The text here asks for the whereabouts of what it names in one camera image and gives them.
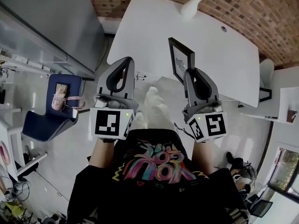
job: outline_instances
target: black picture frame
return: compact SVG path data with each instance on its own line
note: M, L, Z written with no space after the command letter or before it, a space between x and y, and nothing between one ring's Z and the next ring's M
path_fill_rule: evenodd
M171 54L173 74L182 84L184 84L184 77L181 77L178 74L176 64L178 63L178 66L180 66L180 67L186 66L186 69L195 69L195 53L194 53L194 51L190 50L189 48L187 48L185 45L183 45L182 43L180 43L173 37L168 38L168 43L169 43L169 49L170 49L170 54ZM187 61L187 65L184 63L183 60L178 60L176 58L176 55L175 55L175 52L173 49L174 47L186 56L185 60Z

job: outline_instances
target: black t-shirt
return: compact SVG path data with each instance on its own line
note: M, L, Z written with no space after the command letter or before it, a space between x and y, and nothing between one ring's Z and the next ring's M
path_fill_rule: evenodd
M77 175L67 223L81 223L96 208L97 222L231 223L218 200L221 180L192 165L175 131L133 130L115 145L111 169L88 166Z

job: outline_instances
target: white table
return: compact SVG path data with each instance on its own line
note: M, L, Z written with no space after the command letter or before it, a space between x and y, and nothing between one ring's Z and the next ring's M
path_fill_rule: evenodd
M0 113L4 112L20 112L21 109L8 109L8 110L0 110ZM48 154L43 153L30 161L29 163L25 164L24 156L23 156L23 147L21 143L21 132L23 130L23 127L11 127L7 122L5 122L3 119L0 118L0 141L3 142L5 145L7 151L9 152L10 156L10 164L6 165L2 158L0 157L0 164L3 168L5 168L8 173L16 180L18 181L18 176L28 170L30 167L38 163L40 160L42 160L44 157L46 157ZM16 135L17 142L12 143L12 135ZM21 168L17 169L15 162L21 165Z
M220 94L257 107L257 47L224 23L200 11L190 21L181 4L169 0L131 0L115 35L107 62L131 56L135 70L176 79L168 38L195 52L195 65L208 74Z

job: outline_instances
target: blue chair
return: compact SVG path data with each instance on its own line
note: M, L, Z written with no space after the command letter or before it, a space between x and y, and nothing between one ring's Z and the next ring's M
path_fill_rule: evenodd
M47 90L46 113L39 115L28 111L22 131L24 135L40 142L48 142L76 124L78 116L73 117L73 109L66 106L62 111L55 111L51 107L57 84L67 85L66 97L80 96L81 77L51 75ZM68 100L66 104L70 107L79 107L79 100Z

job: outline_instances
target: window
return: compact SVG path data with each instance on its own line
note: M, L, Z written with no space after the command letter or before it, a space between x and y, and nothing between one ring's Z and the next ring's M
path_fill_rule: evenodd
M299 203L299 153L280 148L268 187Z

